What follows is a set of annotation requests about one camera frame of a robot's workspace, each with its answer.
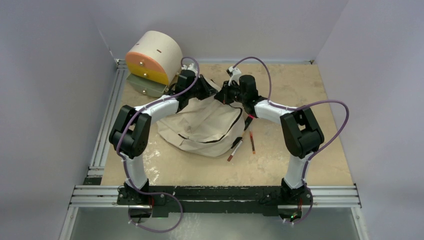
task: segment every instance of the canvas bag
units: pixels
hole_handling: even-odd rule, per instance
[[[213,81],[205,80],[221,90]],[[244,128],[243,109],[224,105],[214,96],[204,100],[191,98],[183,110],[157,122],[158,133],[167,142],[183,151],[207,157],[227,152]]]

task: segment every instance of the black metal base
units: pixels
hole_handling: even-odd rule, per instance
[[[302,212],[297,208],[283,209],[281,206],[297,206],[300,199],[303,205],[310,204],[304,187],[287,191],[283,180],[282,186],[149,186],[147,182],[141,190],[174,195],[185,213],[263,214],[284,219],[296,213],[297,217],[292,217],[294,220],[300,218]],[[143,195],[127,184],[118,191],[118,205],[151,205],[154,202],[154,218],[165,218],[168,213],[180,212],[177,202],[169,196]]]

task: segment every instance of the white wall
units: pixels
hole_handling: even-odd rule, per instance
[[[351,109],[341,142],[373,240],[424,235],[423,11],[350,0],[316,61],[328,97]]]
[[[200,61],[257,56],[315,59],[348,0],[92,0],[115,58],[148,30],[170,35]]]
[[[73,186],[87,174],[113,64],[83,1],[1,1],[1,239],[59,237]]]

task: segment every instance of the beige tabletop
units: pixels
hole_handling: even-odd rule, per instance
[[[201,64],[200,73],[219,86],[229,77],[230,64]],[[259,94],[267,97],[269,82],[260,64],[240,64],[243,74],[253,75]],[[327,99],[316,65],[269,64],[272,78],[273,102],[288,106],[302,105]],[[155,98],[136,92],[125,84],[121,106],[144,105]],[[313,113],[328,141],[336,133],[336,125],[328,104],[312,107]],[[206,185],[206,186],[261,186],[280,185],[287,172],[290,153],[286,149],[280,125],[265,119],[254,119],[251,124],[256,154],[246,139],[234,158],[228,162],[231,150],[219,157],[205,157],[184,152],[167,143],[153,124],[149,141],[143,153],[144,168],[151,185]],[[110,147],[101,184],[122,185],[125,173],[121,159]],[[312,186],[352,185],[342,144],[337,138],[311,160],[306,178]]]

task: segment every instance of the black zipper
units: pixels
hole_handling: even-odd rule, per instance
[[[243,109],[241,109],[240,107],[233,107],[231,105],[229,105],[230,107],[234,108],[234,109],[240,109],[240,114],[237,116],[237,118],[235,119],[235,121],[231,124],[231,126],[229,126],[229,129],[226,131],[226,133],[224,135],[222,135],[222,137],[220,139],[217,140],[212,140],[212,141],[198,141],[197,143],[199,144],[213,144],[216,142],[221,141],[227,134],[228,132],[231,130],[231,128],[237,123],[237,121],[240,119],[240,117],[242,116],[243,113]],[[180,134],[178,134],[178,136],[182,137],[183,139],[188,139],[187,137],[183,137]]]

